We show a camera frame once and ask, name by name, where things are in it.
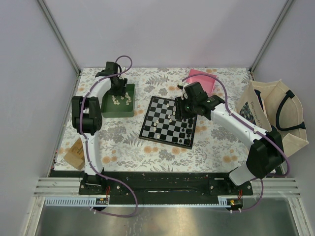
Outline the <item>black white chess board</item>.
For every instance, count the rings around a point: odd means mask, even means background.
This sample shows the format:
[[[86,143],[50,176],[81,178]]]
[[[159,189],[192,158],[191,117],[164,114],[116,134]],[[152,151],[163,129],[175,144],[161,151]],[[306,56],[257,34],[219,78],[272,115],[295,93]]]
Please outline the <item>black white chess board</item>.
[[[197,116],[175,119],[175,100],[152,96],[139,138],[180,148],[192,149]]]

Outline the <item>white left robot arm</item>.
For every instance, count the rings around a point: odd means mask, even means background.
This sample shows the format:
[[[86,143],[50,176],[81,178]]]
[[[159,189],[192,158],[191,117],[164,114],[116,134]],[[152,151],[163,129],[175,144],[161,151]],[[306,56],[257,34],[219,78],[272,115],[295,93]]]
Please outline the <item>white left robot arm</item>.
[[[71,100],[72,126],[80,134],[85,158],[83,188],[102,194],[107,188],[106,179],[100,176],[103,165],[99,152],[99,130],[102,127],[101,103],[106,94],[124,96],[127,79],[121,78],[122,68],[108,61],[106,67],[95,76],[96,81],[84,96]]]

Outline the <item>green plastic tray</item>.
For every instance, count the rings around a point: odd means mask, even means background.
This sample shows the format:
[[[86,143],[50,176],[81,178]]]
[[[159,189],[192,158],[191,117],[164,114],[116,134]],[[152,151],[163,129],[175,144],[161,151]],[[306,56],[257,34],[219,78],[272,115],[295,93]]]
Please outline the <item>green plastic tray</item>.
[[[105,94],[101,103],[104,118],[131,118],[135,108],[135,84],[127,84],[125,97]]]

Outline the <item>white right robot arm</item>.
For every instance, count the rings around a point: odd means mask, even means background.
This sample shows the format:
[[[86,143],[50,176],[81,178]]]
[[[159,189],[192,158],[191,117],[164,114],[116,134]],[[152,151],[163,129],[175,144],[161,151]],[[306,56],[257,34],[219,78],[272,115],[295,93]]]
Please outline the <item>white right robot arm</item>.
[[[183,88],[182,96],[175,98],[175,107],[177,119],[203,116],[223,126],[249,150],[245,164],[232,170],[224,182],[228,194],[236,194],[247,181],[263,179],[285,161],[282,137],[276,129],[267,131],[252,124],[219,96],[208,96],[199,82]]]

